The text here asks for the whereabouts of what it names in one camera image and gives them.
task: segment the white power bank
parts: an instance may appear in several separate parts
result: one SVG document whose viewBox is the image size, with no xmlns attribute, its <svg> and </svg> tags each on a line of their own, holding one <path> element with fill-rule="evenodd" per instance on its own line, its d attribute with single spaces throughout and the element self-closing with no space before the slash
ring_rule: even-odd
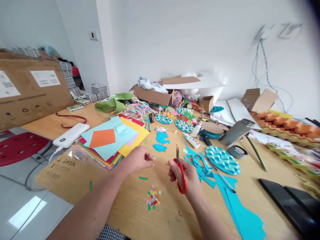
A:
<svg viewBox="0 0 320 240">
<path fill-rule="evenodd" d="M 88 124 L 78 123 L 74 127 L 70 128 L 60 137 L 53 141 L 53 145 L 63 148 L 70 147 L 73 142 L 80 137 L 81 133 L 84 133 L 90 128 Z"/>
</svg>

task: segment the tape roll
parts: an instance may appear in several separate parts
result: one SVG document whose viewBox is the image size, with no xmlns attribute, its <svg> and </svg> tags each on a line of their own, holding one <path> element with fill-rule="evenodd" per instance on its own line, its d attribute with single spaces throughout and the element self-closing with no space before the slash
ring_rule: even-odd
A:
<svg viewBox="0 0 320 240">
<path fill-rule="evenodd" d="M 228 153 L 230 153 L 235 158 L 244 158 L 248 155 L 247 151 L 238 145 L 233 145 L 227 149 Z"/>
</svg>

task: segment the red scissors handle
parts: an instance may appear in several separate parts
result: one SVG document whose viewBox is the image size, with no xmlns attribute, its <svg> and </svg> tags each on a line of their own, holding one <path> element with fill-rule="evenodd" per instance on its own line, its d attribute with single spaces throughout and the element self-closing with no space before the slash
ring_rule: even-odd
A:
<svg viewBox="0 0 320 240">
<path fill-rule="evenodd" d="M 184 170 L 183 170 L 182 164 L 181 164 L 181 162 L 178 162 L 176 158 L 174 159 L 174 162 L 175 162 L 176 164 L 178 164 L 178 167 L 180 168 L 181 174 L 182 174 L 183 190 L 181 189 L 181 187 L 180 187 L 180 185 L 179 185 L 179 182 L 178 182 L 178 180 L 177 180 L 179 192 L 180 192 L 181 194 L 186 194 L 186 192 L 187 192 L 187 181 L 186 181 L 186 177 L 184 176 Z"/>
</svg>

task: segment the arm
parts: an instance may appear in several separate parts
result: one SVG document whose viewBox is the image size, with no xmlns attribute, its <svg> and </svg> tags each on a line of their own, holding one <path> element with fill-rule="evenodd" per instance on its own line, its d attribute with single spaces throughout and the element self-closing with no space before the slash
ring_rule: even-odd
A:
<svg viewBox="0 0 320 240">
<path fill-rule="evenodd" d="M 204 197 L 196 168 L 183 159 L 180 159 L 180 161 L 187 181 L 186 197 L 197 216 L 203 239 L 231 239 L 228 229 L 223 222 L 219 220 L 218 216 L 208 205 Z M 183 186 L 182 174 L 178 165 L 173 160 L 169 160 L 168 164 L 170 166 L 170 181 L 173 182 L 178 179 L 179 185 Z"/>
<path fill-rule="evenodd" d="M 150 152 L 135 147 L 130 154 L 65 216 L 47 240 L 95 240 L 108 218 L 121 183 L 132 172 L 153 166 Z"/>
</svg>

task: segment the stack of colored paper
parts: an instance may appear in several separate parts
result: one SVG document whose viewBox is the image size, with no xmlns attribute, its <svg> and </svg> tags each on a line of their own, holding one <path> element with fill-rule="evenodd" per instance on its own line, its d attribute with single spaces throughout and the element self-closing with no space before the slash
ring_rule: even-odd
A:
<svg viewBox="0 0 320 240">
<path fill-rule="evenodd" d="M 77 144 L 103 167 L 111 170 L 149 134 L 143 123 L 119 115 L 84 132 Z"/>
</svg>

